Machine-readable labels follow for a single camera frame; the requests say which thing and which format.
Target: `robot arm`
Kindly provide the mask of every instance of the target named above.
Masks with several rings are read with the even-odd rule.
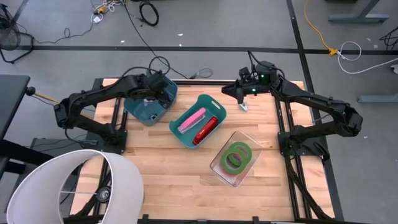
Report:
[[[250,73],[248,68],[242,68],[239,71],[241,79],[236,80],[234,84],[224,86],[221,91],[236,98],[239,104],[243,103],[246,95],[271,93],[279,101],[300,103],[331,115],[333,121],[329,123],[306,128],[295,126],[290,132],[289,139],[299,144],[308,138],[329,134],[338,134],[343,137],[358,135],[363,118],[350,107],[349,103],[302,90],[279,75],[274,68],[275,66],[269,62],[257,64],[255,73]]]
[[[158,100],[164,108],[168,108],[171,100],[164,91],[168,85],[169,82],[164,74],[157,72],[148,75],[126,75],[114,84],[102,86],[98,90],[82,90],[81,93],[73,93],[54,106],[57,125],[63,129],[78,127],[99,134],[107,144],[118,145],[125,133],[119,133],[119,130],[109,123],[101,124],[82,116],[80,114],[82,109],[118,97]]]

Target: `teal plastic bin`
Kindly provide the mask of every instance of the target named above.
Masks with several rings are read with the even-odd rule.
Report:
[[[125,99],[124,109],[136,117],[142,124],[146,126],[154,125],[173,106],[177,99],[177,84],[172,80],[168,81],[169,85],[165,88],[165,91],[169,94],[169,97],[172,100],[172,104],[168,109],[165,109],[158,100],[155,100],[152,103],[145,103],[143,99]]]
[[[205,119],[201,120],[198,124],[194,127],[189,129],[186,133],[181,134],[178,131],[178,127],[191,115],[197,112],[200,108],[205,108]],[[192,143],[193,139],[195,138],[196,134],[201,130],[202,127],[210,120],[210,118],[216,116],[218,118],[218,125],[215,129],[212,130],[210,134],[208,134],[197,146]],[[198,97],[197,102],[191,106],[181,117],[179,117],[176,121],[171,121],[169,123],[170,131],[174,134],[174,136],[180,140],[180,142],[189,149],[195,149],[200,146],[206,139],[216,131],[216,129],[220,126],[220,124],[224,121],[226,117],[226,110],[225,108],[217,102],[213,97],[202,94]]]

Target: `white cable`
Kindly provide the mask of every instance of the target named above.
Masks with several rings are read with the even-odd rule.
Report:
[[[97,24],[97,23],[100,23],[100,22],[104,19],[104,15],[103,15],[102,13],[95,14],[95,12],[96,12],[99,8],[105,6],[105,8],[107,8],[109,11],[114,12],[114,6],[118,6],[118,5],[121,5],[121,3],[120,3],[120,2],[116,2],[115,0],[109,0],[109,1],[104,0],[103,3],[102,3],[101,5],[99,5],[99,6],[97,6],[97,7],[94,9],[93,13],[91,14],[91,19],[90,19],[91,22]],[[94,17],[94,16],[97,16],[97,17],[99,18],[99,21],[96,21],[96,22],[95,22],[95,21],[93,20],[93,17]]]
[[[356,45],[356,46],[358,47],[358,49],[359,49],[359,55],[358,55],[358,57],[356,57],[356,58],[347,58],[347,57],[345,57],[345,56],[343,55],[343,47],[344,47],[346,44],[348,44],[348,43],[354,44],[354,45]],[[354,62],[354,61],[358,60],[358,59],[361,57],[361,54],[362,54],[362,48],[361,48],[361,46],[359,46],[359,44],[357,44],[356,42],[347,41],[347,42],[343,43],[343,45],[341,45],[340,51],[338,51],[337,54],[338,54],[338,58],[337,58],[338,65],[340,66],[340,68],[342,69],[342,71],[344,71],[345,73],[350,74],[350,75],[355,75],[355,74],[363,73],[363,72],[369,71],[370,69],[374,69],[374,68],[377,68],[377,67],[380,67],[380,66],[382,66],[382,65],[386,65],[386,64],[388,64],[388,63],[391,63],[391,62],[394,62],[394,61],[398,60],[398,58],[395,58],[395,59],[392,59],[392,60],[390,60],[390,61],[388,61],[388,62],[384,62],[384,63],[381,63],[381,64],[379,64],[379,65],[375,65],[375,66],[373,66],[373,67],[367,68],[367,69],[362,70],[362,71],[359,71],[359,72],[347,72],[345,69],[343,69],[343,66],[341,66],[340,58],[342,58],[342,59],[344,59],[344,60],[348,60],[348,61],[350,61],[350,62]]]

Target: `pink object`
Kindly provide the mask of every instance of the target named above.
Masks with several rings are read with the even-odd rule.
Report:
[[[200,108],[196,113],[194,113],[191,117],[186,119],[177,129],[183,134],[187,132],[190,128],[194,127],[194,125],[198,124],[201,120],[205,118],[206,109]]]

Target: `red object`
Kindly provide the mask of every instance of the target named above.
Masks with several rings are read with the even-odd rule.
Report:
[[[211,133],[211,131],[217,126],[218,124],[218,118],[217,117],[212,117],[210,120],[205,124],[203,128],[197,133],[195,138],[193,139],[193,144],[198,145],[208,134]]]

